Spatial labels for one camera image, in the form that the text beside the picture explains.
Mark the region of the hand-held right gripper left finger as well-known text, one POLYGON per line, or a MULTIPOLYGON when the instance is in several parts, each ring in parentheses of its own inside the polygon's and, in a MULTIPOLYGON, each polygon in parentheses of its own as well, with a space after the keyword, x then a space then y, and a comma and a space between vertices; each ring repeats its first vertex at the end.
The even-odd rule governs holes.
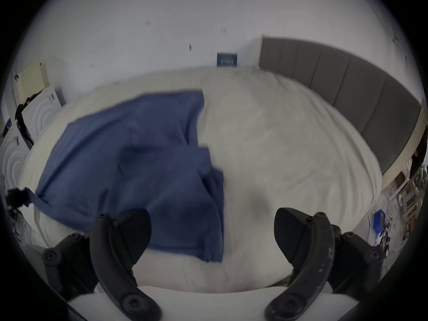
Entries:
POLYGON ((151 234, 146 209, 132 211, 120 220, 101 214, 89 234, 72 233, 44 250, 47 282, 66 302, 94 293, 100 284, 129 320, 159 321, 161 308, 137 287, 132 272, 151 234))

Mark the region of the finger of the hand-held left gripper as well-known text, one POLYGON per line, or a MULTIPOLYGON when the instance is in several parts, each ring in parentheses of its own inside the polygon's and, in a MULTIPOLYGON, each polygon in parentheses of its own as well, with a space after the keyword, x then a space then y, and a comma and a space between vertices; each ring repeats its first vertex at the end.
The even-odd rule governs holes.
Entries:
POLYGON ((7 191, 7 205, 11 208, 20 208, 22 206, 29 207, 33 197, 34 193, 28 188, 24 190, 19 188, 9 189, 7 191))

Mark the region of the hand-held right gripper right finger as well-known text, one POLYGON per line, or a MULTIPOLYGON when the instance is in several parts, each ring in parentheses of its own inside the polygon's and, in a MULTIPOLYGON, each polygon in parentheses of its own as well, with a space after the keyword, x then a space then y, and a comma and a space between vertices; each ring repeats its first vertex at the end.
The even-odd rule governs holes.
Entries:
POLYGON ((383 250, 353 232, 342 233, 324 212, 310 216, 280 208, 274 219, 274 236, 293 271, 287 289, 266 307, 268 321, 297 320, 325 283, 333 294, 360 302, 381 279, 383 250))

